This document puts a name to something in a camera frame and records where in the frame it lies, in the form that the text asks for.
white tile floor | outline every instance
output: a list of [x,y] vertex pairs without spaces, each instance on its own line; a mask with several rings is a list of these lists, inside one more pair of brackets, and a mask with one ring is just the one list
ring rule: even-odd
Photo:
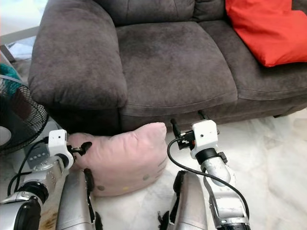
[[20,74],[24,82],[28,81],[34,41],[35,37],[30,37],[9,44],[10,52],[16,59],[16,62],[12,63],[12,65],[14,66],[16,71]]
[[47,0],[1,0],[1,5],[2,6],[7,6],[7,5],[11,5],[11,4],[16,4],[16,3],[30,3],[31,5],[35,5],[38,9],[38,11],[40,11],[41,13],[44,12]]
[[[29,63],[29,59],[19,60],[17,69],[27,73]],[[219,129],[219,148],[227,155],[229,166],[236,172],[237,188],[248,201],[252,229],[307,230],[307,109],[286,117],[224,124]],[[168,134],[166,141],[173,137]],[[199,168],[187,149],[178,151],[173,147],[171,151],[179,162]],[[156,230],[157,212],[169,209],[178,170],[169,162],[161,179],[146,189],[97,198],[104,229]],[[5,197],[12,175],[11,166],[1,158],[0,199]],[[43,209],[41,230],[55,229],[61,186],[60,183]],[[213,230],[209,211],[207,216],[208,229]]]

teal cloth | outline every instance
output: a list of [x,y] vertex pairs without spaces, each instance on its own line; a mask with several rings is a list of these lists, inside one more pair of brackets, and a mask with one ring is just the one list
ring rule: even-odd
[[[17,72],[14,70],[14,68],[7,66],[5,64],[2,64],[2,63],[0,63],[0,74],[20,80],[20,78],[18,77]],[[21,84],[14,82],[14,81],[10,81],[10,80],[4,81],[4,87],[5,87],[6,92],[9,96],[13,96],[15,94],[16,90],[20,86],[21,86]]]

red pillow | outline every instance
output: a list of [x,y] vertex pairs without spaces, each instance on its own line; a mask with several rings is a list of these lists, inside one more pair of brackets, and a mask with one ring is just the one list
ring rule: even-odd
[[226,0],[234,30],[266,67],[307,62],[307,16],[292,0]]

pink pillow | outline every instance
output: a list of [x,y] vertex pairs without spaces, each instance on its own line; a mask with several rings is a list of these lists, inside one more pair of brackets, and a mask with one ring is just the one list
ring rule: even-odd
[[75,133],[68,143],[75,148],[93,143],[85,155],[77,154],[74,168],[92,170],[95,196],[117,196],[144,188],[161,176],[167,163],[165,136],[164,123],[151,123],[113,137]]

gray sofa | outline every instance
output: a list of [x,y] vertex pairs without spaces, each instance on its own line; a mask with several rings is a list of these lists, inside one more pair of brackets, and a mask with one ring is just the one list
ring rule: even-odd
[[307,63],[263,67],[224,0],[49,0],[29,84],[68,132],[95,135],[190,124],[198,110],[219,124],[307,107]]

